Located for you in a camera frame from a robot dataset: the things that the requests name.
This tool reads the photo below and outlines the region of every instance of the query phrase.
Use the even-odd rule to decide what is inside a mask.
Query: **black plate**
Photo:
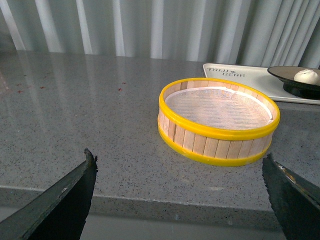
[[[267,71],[283,82],[283,89],[286,92],[304,99],[320,100],[319,85],[294,81],[295,75],[305,69],[313,70],[320,76],[319,69],[299,66],[272,66]]]

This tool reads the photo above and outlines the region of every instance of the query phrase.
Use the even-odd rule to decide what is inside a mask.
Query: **white bun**
[[[297,72],[296,75],[294,75],[294,80],[305,84],[320,84],[319,75],[311,69],[305,69]]]

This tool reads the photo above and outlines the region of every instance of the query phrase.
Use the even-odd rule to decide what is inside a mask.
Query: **white rectangular plate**
[[[206,63],[203,70],[206,78],[224,79],[249,86],[274,101],[320,105],[320,100],[301,98],[286,92],[283,82],[268,73],[266,67]]]

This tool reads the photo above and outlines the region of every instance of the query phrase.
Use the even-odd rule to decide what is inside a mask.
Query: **bamboo steamer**
[[[166,103],[172,94],[207,87],[225,88],[259,101],[270,113],[271,122],[252,129],[217,128],[189,120]],[[246,85],[215,78],[187,78],[172,82],[161,91],[157,122],[162,139],[178,153],[205,164],[235,167],[252,163],[266,153],[280,122],[280,111],[269,97]]]

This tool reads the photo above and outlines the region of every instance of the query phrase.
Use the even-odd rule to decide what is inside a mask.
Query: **quartz countertop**
[[[157,127],[167,84],[203,63],[14,51],[0,53],[0,205],[23,206],[98,156],[91,212],[278,230],[262,160],[219,167],[172,150]],[[277,102],[268,153],[320,186],[320,107]]]

